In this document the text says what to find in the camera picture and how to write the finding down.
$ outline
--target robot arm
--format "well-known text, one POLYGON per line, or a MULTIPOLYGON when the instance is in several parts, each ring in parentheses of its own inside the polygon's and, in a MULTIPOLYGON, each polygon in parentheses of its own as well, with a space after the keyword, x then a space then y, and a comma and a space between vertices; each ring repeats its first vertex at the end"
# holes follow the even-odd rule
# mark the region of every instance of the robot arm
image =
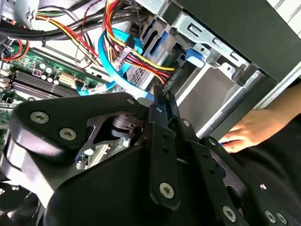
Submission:
POLYGON ((196 137, 173 95, 154 94, 149 108, 113 93, 14 110, 0 164, 38 196, 45 226, 294 224, 216 140, 196 137), (121 137, 129 148, 76 170, 80 151, 121 137))

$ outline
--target motherboard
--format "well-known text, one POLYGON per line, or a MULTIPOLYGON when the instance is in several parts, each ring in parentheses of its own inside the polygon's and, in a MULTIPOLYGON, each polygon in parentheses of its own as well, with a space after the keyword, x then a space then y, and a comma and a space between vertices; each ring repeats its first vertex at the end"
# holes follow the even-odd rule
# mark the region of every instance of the motherboard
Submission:
MULTIPOLYGON (((14 55, 19 47, 11 46, 6 55, 14 55)), ((21 59, 0 64, 0 151, 15 106, 25 101, 58 97, 77 97, 79 91, 106 83, 73 65, 49 60, 30 49, 21 59)))

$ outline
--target cable connector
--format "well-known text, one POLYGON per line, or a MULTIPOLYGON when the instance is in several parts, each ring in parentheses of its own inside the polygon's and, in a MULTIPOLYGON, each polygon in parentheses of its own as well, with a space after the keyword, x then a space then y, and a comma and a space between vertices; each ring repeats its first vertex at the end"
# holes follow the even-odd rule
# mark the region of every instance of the cable connector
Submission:
POLYGON ((135 48, 135 35, 130 34, 126 41, 126 46, 130 47, 131 49, 135 48))

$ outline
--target orange wire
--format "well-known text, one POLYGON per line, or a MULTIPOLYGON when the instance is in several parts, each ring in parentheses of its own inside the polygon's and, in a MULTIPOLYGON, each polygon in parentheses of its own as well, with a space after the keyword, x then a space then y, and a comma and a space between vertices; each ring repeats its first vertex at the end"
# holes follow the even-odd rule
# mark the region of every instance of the orange wire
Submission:
POLYGON ((157 75, 153 70, 151 70, 151 69, 149 69, 149 68, 147 68, 147 67, 145 67, 145 66, 141 66, 141 65, 138 65, 138 64, 134 64, 134 63, 129 62, 129 61, 125 61, 125 63, 128 63, 128 64, 130 64, 130 65, 132 65, 132 66, 135 66, 135 67, 142 68, 142 69, 148 71, 149 73, 154 74, 158 79, 160 79, 160 81, 161 81, 163 84, 165 84, 165 81, 164 81, 159 75, 157 75))
POLYGON ((16 60, 20 60, 20 59, 22 59, 28 53, 28 50, 29 50, 29 41, 28 41, 26 50, 19 57, 14 58, 14 59, 11 59, 11 58, 7 58, 7 59, 6 58, 2 58, 2 60, 4 60, 4 61, 16 61, 16 60))

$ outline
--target blue plastic tab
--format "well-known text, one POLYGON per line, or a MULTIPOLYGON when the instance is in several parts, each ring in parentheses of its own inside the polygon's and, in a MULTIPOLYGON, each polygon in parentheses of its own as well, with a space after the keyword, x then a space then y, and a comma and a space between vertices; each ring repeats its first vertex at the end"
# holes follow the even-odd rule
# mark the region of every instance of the blue plastic tab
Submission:
POLYGON ((205 65, 203 55, 191 48, 187 50, 185 59, 199 68, 205 65))

